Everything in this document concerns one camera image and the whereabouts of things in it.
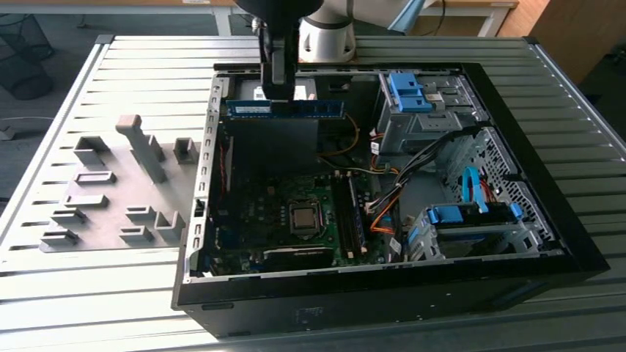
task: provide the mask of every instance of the slotted metal table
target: slotted metal table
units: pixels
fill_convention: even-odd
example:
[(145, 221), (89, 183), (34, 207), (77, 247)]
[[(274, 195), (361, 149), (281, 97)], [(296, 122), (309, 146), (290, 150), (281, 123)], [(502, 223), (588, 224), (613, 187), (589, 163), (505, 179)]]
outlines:
[(202, 133), (213, 64), (257, 62), (253, 37), (102, 37), (0, 219), (0, 350), (626, 350), (626, 148), (540, 45), (360, 37), (361, 62), (481, 62), (612, 270), (505, 312), (218, 341), (171, 310), (178, 248), (45, 254), (77, 171), (73, 141), (141, 114), (161, 139)]

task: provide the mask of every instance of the motherboard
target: motherboard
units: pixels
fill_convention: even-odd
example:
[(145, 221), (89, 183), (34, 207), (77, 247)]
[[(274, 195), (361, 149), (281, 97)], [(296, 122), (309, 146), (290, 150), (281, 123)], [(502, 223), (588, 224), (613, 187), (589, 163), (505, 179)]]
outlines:
[(218, 211), (215, 273), (381, 263), (385, 241), (365, 231), (370, 182), (352, 172), (237, 182)]

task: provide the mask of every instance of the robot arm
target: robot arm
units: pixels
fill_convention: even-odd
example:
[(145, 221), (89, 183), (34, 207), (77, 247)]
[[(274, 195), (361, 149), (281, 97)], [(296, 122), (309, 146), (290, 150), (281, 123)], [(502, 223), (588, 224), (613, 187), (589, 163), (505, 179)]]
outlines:
[(300, 60), (300, 19), (320, 10), (325, 0), (235, 0), (262, 21), (258, 38), (262, 86), (268, 99), (294, 100)]

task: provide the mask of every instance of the chip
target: chip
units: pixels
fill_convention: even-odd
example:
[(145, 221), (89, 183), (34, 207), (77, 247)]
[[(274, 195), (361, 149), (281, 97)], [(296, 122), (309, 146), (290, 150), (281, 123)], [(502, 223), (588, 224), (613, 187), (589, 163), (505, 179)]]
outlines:
[(316, 210), (313, 208), (294, 209), (294, 227), (297, 229), (316, 227)]

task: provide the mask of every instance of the floor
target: floor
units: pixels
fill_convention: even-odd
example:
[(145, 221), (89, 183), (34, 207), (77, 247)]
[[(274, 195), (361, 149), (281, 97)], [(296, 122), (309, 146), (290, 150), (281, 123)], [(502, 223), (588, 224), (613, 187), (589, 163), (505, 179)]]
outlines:
[[(118, 35), (217, 35), (213, 16), (207, 15), (90, 15), (89, 27), (78, 29), (78, 15), (39, 15), (39, 23), (57, 54), (43, 62), (55, 80), (54, 91), (31, 101), (18, 101), (0, 90), (0, 120), (11, 117), (54, 117), (66, 99), (85, 59), (101, 34)], [(233, 33), (249, 35), (249, 20), (231, 16)], [(356, 25), (357, 34), (394, 34), (366, 23)], [(581, 89), (597, 99), (596, 106), (623, 136), (626, 136), (626, 64), (611, 60), (599, 64)], [(0, 213), (27, 169), (42, 142), (50, 121), (42, 119), (13, 120), (17, 130), (13, 141), (0, 142)]]

